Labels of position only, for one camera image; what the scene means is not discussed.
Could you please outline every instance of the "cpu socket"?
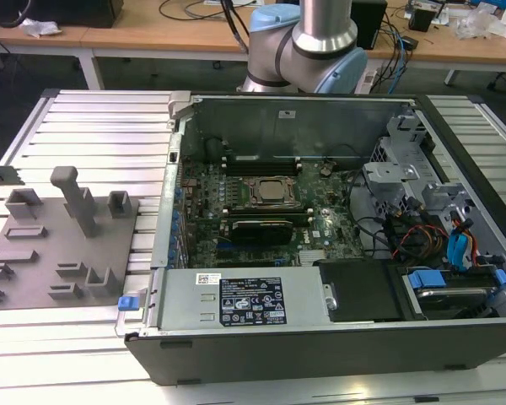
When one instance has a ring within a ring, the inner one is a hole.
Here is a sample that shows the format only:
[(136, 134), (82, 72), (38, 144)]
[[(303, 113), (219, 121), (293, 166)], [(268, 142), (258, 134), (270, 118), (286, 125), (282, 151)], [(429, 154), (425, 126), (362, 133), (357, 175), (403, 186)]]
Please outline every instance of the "cpu socket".
[(250, 189), (249, 207), (297, 207), (294, 181), (289, 177), (258, 177), (245, 180)]

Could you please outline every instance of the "metal case panel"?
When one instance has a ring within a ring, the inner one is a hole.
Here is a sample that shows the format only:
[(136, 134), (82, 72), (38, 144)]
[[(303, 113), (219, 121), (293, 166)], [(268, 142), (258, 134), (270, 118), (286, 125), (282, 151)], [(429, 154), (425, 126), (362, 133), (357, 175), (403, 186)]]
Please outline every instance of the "metal case panel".
[(163, 386), (401, 371), (464, 370), (506, 353), (506, 325), (384, 331), (126, 337)]

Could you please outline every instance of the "floor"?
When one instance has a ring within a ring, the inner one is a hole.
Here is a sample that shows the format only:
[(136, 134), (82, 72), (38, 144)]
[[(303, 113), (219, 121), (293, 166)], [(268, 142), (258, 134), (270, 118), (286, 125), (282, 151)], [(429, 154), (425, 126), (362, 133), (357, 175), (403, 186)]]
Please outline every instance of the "floor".
[[(11, 143), (43, 89), (86, 89), (83, 74), (71, 57), (4, 55), (0, 71), (0, 158)], [(243, 62), (211, 62), (100, 58), (107, 89), (190, 89), (234, 91), (245, 77)], [(397, 94), (480, 95), (506, 124), (506, 79), (487, 90), (495, 73), (465, 72), (453, 87), (444, 85), (447, 72), (409, 68)], [(389, 88), (383, 85), (380, 92)]]

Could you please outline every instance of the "table leg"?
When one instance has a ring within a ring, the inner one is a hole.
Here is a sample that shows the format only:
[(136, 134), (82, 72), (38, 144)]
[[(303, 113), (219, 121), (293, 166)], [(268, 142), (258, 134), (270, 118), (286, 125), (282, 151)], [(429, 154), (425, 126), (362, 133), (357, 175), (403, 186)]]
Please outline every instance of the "table leg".
[(447, 86), (451, 86), (454, 81), (457, 79), (457, 76), (459, 76), (460, 70), (450, 70), (448, 72), (448, 76), (444, 79), (444, 84)]
[(81, 63), (81, 68), (83, 69), (84, 78), (86, 79), (89, 90), (105, 89), (98, 61), (92, 51), (87, 49), (86, 52), (78, 56), (78, 60)]

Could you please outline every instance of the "motherboard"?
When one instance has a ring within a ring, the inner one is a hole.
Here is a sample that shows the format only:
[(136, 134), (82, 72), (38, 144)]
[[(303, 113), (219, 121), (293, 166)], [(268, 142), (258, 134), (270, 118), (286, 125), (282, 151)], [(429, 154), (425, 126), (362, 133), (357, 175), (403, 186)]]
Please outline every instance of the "motherboard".
[(347, 215), (347, 172), (322, 159), (291, 166), (183, 162), (188, 267), (311, 266), (363, 257)]

